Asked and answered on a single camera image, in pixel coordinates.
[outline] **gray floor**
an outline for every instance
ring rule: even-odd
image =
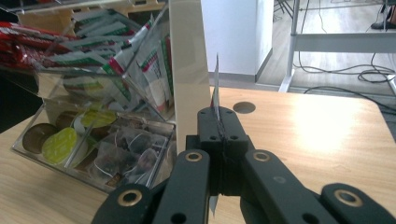
[[[301,0],[300,8],[306,8],[308,0]],[[383,20],[379,14],[381,5],[375,0],[312,0],[308,8],[321,8],[300,11],[297,26],[298,33],[324,34],[324,33],[373,33],[382,32],[370,29],[370,25]],[[273,28],[273,55],[265,66],[257,83],[232,82],[221,80],[220,85],[237,88],[277,91],[283,77],[286,74],[290,44],[290,15],[278,10],[274,15]],[[301,52],[300,60],[302,66],[313,66],[324,70],[337,70],[360,64],[370,64],[373,53],[312,53]],[[294,64],[300,65],[299,55],[294,54]],[[373,64],[393,69],[387,54],[376,54]],[[303,92],[308,88],[316,86],[332,86],[363,93],[378,102],[396,107],[395,94],[388,83],[368,83],[358,80],[358,75],[336,75],[324,73],[306,73],[302,68],[294,67],[294,77],[290,85],[290,92]],[[371,66],[360,66],[349,73],[360,73],[373,69]],[[382,79],[382,76],[365,76],[370,80]],[[314,94],[328,94],[357,97],[344,91],[312,91]],[[384,116],[393,136],[396,139],[396,117],[394,115]]]

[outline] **plastic bin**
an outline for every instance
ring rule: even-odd
[[[175,125],[45,101],[13,146],[22,156],[110,192],[169,174]]]
[[[81,128],[80,125],[78,126],[79,139],[73,147],[69,149],[69,153],[67,153],[64,160],[60,162],[49,161],[41,152],[34,153],[28,148],[25,148],[26,146],[23,145],[23,138],[32,127],[39,123],[48,123],[56,126],[57,118],[65,111],[74,111],[79,114],[83,114],[94,110],[101,114],[108,113],[110,109],[110,112],[116,115],[116,120],[121,121],[112,122],[109,125],[110,127],[107,130],[106,136],[111,134],[113,134],[113,136],[117,136],[116,133],[120,133],[125,125],[126,127],[130,127],[128,125],[134,126],[136,123],[140,123],[144,124],[143,126],[146,128],[150,127],[148,129],[150,133],[158,134],[166,138],[167,144],[161,147],[161,150],[158,150],[159,157],[154,164],[152,172],[146,175],[147,178],[145,177],[144,184],[153,186],[168,177],[176,158],[177,151],[183,150],[184,148],[185,135],[196,133],[196,113],[201,108],[207,107],[210,102],[200,2],[170,1],[170,6],[172,5],[174,5],[175,10],[173,11],[172,16],[166,18],[166,20],[168,20],[168,26],[166,29],[170,29],[171,31],[171,42],[177,43],[177,47],[172,46],[172,52],[176,54],[176,58],[174,55],[171,57],[172,70],[175,72],[174,74],[176,74],[176,76],[173,76],[173,80],[177,83],[175,86],[175,101],[178,99],[176,117],[166,117],[165,114],[155,111],[155,108],[151,108],[149,111],[111,110],[111,108],[104,107],[102,99],[94,101],[92,98],[70,94],[70,92],[64,88],[64,84],[62,83],[64,77],[70,78],[80,76],[86,78],[100,77],[105,78],[107,81],[115,80],[130,84],[129,80],[127,80],[127,76],[125,75],[110,77],[86,72],[54,72],[53,70],[48,69],[40,69],[39,71],[31,74],[8,68],[6,72],[8,73],[8,76],[10,76],[11,80],[13,79],[15,81],[18,79],[20,81],[19,84],[42,97],[44,102],[42,108],[37,111],[37,114],[34,116],[31,123],[26,127],[26,130],[17,139],[13,146],[13,150],[24,157],[49,167],[50,169],[71,175],[82,182],[86,182],[96,188],[109,192],[114,189],[114,182],[117,183],[118,175],[115,175],[114,179],[106,179],[106,183],[104,183],[104,181],[98,181],[97,179],[92,178],[88,169],[92,167],[92,162],[96,155],[95,153],[99,155],[99,149],[96,149],[96,147],[93,146],[98,146],[98,142],[101,139],[92,141],[92,135],[95,135],[96,132],[94,130],[95,122],[97,122],[96,118],[92,119],[90,125],[86,125],[83,128]],[[59,12],[58,9],[54,9],[55,7],[50,8],[49,11]],[[31,11],[25,11],[24,13],[27,14],[26,12],[29,12],[31,14],[36,14],[41,10],[46,9],[33,9]],[[26,76],[34,77],[37,80],[37,86],[24,86],[23,79]],[[134,85],[131,85],[131,87],[133,90],[139,91],[139,89]],[[83,159],[80,155],[84,153],[80,153],[80,151],[85,151],[85,157],[82,156]]]

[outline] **white panel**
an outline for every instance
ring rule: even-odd
[[[205,36],[200,0],[170,0],[172,68],[177,152],[186,135],[197,134],[197,112],[210,105]]]

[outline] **yellow coffee capsule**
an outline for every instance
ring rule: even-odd
[[[78,135],[73,128],[64,128],[49,137],[43,144],[42,154],[47,162],[57,165],[63,162],[73,151]]]
[[[81,124],[84,127],[92,125],[93,128],[100,128],[107,126],[116,120],[116,114],[111,111],[94,111],[89,110],[84,113],[81,119]]]

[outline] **brown coffee capsule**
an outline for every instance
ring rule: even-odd
[[[44,142],[59,129],[48,123],[39,123],[31,127],[22,138],[22,145],[26,151],[35,154],[41,153]]]
[[[72,127],[73,120],[75,119],[78,112],[76,111],[64,111],[58,116],[55,121],[55,126],[62,130],[63,128]]]

